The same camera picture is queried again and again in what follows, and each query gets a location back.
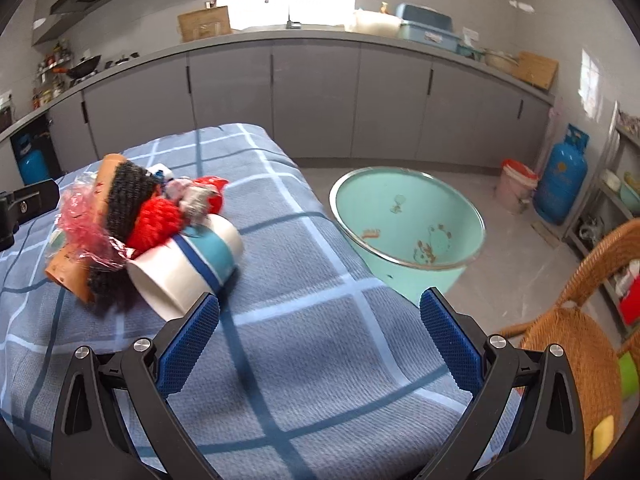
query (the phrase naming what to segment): blue gas cylinder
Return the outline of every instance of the blue gas cylinder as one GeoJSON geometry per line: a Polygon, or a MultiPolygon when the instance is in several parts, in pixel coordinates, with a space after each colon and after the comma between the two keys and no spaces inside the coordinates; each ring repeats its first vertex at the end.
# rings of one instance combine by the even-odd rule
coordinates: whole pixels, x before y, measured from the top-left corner
{"type": "Polygon", "coordinates": [[[547,222],[561,225],[569,214],[587,175],[584,150],[589,136],[572,124],[564,142],[551,150],[545,173],[538,184],[533,205],[547,222]]]}
{"type": "Polygon", "coordinates": [[[31,141],[27,135],[20,138],[20,155],[22,158],[18,162],[18,169],[25,186],[50,179],[42,152],[31,147],[31,141]]]}

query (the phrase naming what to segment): frying pan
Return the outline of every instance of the frying pan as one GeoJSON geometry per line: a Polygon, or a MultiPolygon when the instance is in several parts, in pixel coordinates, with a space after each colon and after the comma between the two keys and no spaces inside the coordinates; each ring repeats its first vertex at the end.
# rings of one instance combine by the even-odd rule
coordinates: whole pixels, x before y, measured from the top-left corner
{"type": "Polygon", "coordinates": [[[89,59],[85,59],[78,63],[75,67],[66,69],[66,68],[54,68],[53,71],[57,73],[67,74],[71,79],[80,79],[86,75],[89,75],[93,72],[98,63],[100,63],[101,56],[93,56],[89,59]]]}

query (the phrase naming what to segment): blue plastic container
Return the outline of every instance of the blue plastic container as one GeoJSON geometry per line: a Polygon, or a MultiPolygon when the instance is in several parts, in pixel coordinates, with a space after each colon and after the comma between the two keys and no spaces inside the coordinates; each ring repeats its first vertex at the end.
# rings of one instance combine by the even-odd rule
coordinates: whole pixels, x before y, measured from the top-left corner
{"type": "Polygon", "coordinates": [[[449,290],[484,243],[472,203],[418,171],[355,170],[334,184],[329,200],[371,272],[415,305],[430,286],[449,290]]]}
{"type": "Polygon", "coordinates": [[[584,150],[589,136],[572,124],[564,142],[551,150],[545,173],[533,198],[536,211],[547,222],[562,225],[587,175],[584,150]]]}
{"type": "Polygon", "coordinates": [[[441,14],[426,7],[412,4],[399,4],[396,7],[396,16],[408,22],[421,23],[430,27],[453,32],[453,21],[450,16],[441,14]]]}
{"type": "Polygon", "coordinates": [[[29,186],[43,180],[49,180],[49,170],[42,152],[31,147],[31,141],[27,135],[22,136],[19,142],[22,158],[18,162],[18,169],[24,185],[29,186]]]}
{"type": "Polygon", "coordinates": [[[452,52],[458,49],[460,42],[460,37],[448,30],[430,27],[418,22],[402,22],[398,38],[439,46],[452,52]]]}

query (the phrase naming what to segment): blue gripper pad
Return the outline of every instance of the blue gripper pad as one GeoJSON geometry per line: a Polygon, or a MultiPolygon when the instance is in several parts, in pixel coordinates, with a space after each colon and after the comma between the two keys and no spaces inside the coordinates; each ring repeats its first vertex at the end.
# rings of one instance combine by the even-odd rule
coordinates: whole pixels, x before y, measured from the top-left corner
{"type": "Polygon", "coordinates": [[[187,381],[205,345],[218,326],[218,298],[210,294],[171,341],[158,359],[158,392],[167,398],[179,392],[187,381]]]}
{"type": "Polygon", "coordinates": [[[430,290],[425,290],[420,298],[420,318],[458,387],[475,397],[482,389],[482,360],[456,320],[430,290]]]}

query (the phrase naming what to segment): white mug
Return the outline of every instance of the white mug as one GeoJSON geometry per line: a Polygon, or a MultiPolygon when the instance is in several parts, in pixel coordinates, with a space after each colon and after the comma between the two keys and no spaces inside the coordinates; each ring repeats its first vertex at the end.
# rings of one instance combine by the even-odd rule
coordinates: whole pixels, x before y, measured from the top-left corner
{"type": "Polygon", "coordinates": [[[233,224],[208,215],[127,264],[140,295],[164,320],[186,314],[203,292],[216,294],[231,276],[244,246],[233,224]]]}

